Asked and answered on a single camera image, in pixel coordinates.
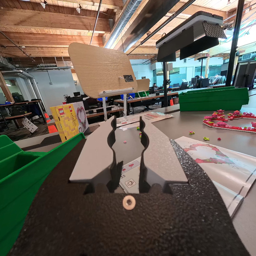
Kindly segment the green plastic divided bin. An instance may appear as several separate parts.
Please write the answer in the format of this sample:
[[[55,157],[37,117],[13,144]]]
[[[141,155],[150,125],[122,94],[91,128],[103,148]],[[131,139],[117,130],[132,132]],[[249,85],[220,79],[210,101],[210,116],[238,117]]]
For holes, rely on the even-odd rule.
[[[49,152],[25,152],[1,135],[0,255],[7,255],[12,248],[48,174],[84,138],[80,133]]]

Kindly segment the white printed paper sheet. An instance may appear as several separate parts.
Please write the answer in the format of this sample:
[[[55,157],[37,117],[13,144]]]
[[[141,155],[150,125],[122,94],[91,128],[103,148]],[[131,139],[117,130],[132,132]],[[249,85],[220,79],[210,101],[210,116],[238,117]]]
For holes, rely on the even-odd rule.
[[[30,120],[28,120],[26,117],[22,121],[23,126],[30,131],[30,133],[34,133],[38,127],[34,125]]]

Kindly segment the lego instruction booklet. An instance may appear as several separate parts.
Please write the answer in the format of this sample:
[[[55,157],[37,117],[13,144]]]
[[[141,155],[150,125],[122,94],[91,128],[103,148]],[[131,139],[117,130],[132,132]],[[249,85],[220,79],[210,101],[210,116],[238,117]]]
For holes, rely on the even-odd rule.
[[[255,181],[255,157],[191,137],[183,136],[175,142],[212,180],[233,217]],[[139,193],[140,162],[141,157],[123,166],[120,186],[125,193]],[[183,170],[185,165],[192,168],[192,160],[182,161]]]

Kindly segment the black computer monitor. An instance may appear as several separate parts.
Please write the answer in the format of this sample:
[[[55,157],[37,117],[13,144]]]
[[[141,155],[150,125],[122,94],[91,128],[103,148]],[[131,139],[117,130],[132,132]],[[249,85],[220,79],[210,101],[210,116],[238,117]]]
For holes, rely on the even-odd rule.
[[[256,61],[238,62],[232,86],[235,88],[253,89],[256,75]]]

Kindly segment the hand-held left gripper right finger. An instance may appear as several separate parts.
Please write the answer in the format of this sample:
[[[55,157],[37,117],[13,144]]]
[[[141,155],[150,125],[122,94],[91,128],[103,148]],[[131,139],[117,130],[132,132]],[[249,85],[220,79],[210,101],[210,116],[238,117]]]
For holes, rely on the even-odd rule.
[[[187,184],[188,179],[172,146],[171,140],[149,120],[139,120],[141,154],[139,193],[148,193],[154,184],[170,193],[169,184]]]

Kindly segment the long office desk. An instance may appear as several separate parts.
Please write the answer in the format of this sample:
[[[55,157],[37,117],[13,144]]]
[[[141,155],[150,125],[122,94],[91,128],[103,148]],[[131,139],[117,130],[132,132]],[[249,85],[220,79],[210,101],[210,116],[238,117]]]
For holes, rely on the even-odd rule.
[[[173,97],[178,97],[178,95],[179,95],[178,91],[168,92],[167,101],[170,101],[171,98]],[[117,99],[117,100],[114,100],[114,102],[119,103],[120,105],[123,105],[123,99]],[[167,107],[165,106],[165,97],[163,93],[160,93],[160,95],[150,94],[148,97],[133,98],[133,99],[127,100],[128,110],[130,110],[130,106],[132,108],[143,107],[143,106],[149,108],[149,106],[154,105],[155,103],[161,103],[162,107]]]

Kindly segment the thin black pole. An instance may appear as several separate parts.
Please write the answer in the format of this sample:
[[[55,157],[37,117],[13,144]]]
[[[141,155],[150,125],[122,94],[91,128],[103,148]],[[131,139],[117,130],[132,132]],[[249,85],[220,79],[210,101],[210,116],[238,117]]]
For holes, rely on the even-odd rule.
[[[164,86],[164,107],[168,107],[168,98],[167,98],[167,66],[166,62],[162,62],[163,64],[163,86]]]

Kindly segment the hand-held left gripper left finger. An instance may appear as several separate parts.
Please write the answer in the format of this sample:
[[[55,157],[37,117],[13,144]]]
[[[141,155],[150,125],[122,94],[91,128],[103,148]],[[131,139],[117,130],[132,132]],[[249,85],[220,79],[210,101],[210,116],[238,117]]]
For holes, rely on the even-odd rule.
[[[123,161],[117,162],[112,148],[116,141],[116,128],[117,118],[112,116],[87,137],[69,182],[88,184],[86,193],[96,192],[97,189],[114,193],[123,167]]]

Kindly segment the thick black pole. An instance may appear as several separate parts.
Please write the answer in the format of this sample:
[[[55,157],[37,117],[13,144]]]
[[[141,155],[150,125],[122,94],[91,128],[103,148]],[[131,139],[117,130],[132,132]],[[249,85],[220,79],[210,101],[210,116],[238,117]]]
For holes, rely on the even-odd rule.
[[[225,84],[226,87],[231,86],[231,80],[232,80],[232,74],[233,74],[233,68],[234,68],[234,62],[235,62],[235,53],[236,53],[236,48],[238,43],[244,2],[245,2],[244,0],[238,1],[235,26],[234,26],[234,32],[233,32],[233,38],[232,38],[232,44],[231,44],[231,51],[229,56],[229,65],[228,65],[227,76],[226,76],[226,84]]]

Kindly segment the red pink lego heart model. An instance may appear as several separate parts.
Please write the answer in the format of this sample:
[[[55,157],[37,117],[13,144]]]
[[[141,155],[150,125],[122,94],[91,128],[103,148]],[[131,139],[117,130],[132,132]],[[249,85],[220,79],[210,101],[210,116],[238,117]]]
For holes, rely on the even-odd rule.
[[[229,121],[238,119],[249,119],[252,121],[250,122],[250,126],[244,127],[234,126],[232,125],[232,123],[228,123]],[[216,129],[256,133],[255,120],[256,115],[252,112],[242,112],[240,110],[235,110],[232,113],[228,113],[227,115],[225,115],[223,110],[217,110],[211,116],[204,116],[203,124]]]

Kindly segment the clear plastic bag red label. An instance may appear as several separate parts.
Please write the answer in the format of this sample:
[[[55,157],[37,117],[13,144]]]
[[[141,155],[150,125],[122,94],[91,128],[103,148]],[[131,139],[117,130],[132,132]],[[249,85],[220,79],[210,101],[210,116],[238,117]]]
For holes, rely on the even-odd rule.
[[[136,123],[139,122],[140,117],[152,122],[156,122],[156,121],[160,121],[160,120],[164,120],[164,119],[168,119],[168,118],[172,118],[174,117],[171,114],[164,114],[164,113],[160,113],[160,112],[151,112],[151,111],[147,111],[147,112],[143,112],[143,113],[139,113],[136,115],[129,115],[127,116],[127,124],[130,123]]]

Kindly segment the dark wooden side desk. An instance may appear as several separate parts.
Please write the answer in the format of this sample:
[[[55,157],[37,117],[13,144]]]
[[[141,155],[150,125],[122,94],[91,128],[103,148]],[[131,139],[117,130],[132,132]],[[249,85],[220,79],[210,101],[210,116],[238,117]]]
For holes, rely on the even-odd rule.
[[[8,126],[8,121],[14,121],[17,129],[20,126],[17,122],[19,119],[32,118],[35,116],[42,117],[44,124],[47,123],[45,118],[46,109],[41,99],[33,99],[32,101],[23,101],[20,103],[11,103],[1,105],[1,123],[5,123]]]

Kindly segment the yellow lego box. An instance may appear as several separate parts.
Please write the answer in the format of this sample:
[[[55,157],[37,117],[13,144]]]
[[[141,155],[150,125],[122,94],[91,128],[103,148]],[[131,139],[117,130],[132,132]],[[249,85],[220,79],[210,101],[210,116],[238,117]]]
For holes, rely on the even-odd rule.
[[[88,128],[88,119],[83,102],[50,107],[62,142],[65,142]]]

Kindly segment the black overhead light panel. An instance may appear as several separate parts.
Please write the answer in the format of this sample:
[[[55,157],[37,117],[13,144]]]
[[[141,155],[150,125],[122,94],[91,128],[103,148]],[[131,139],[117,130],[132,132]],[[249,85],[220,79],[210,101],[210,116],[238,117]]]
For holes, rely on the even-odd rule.
[[[226,39],[222,29],[223,17],[198,11],[156,42],[157,62],[180,60],[219,44],[219,38]]]

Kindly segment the silver ventilation duct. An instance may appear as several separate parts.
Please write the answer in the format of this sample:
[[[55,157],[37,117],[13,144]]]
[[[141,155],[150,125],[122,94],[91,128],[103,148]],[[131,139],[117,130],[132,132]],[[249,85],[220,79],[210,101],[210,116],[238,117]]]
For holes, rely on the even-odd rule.
[[[104,48],[111,48],[122,30],[139,7],[141,0],[127,0],[122,8],[122,11],[114,24],[111,33],[104,44]]]

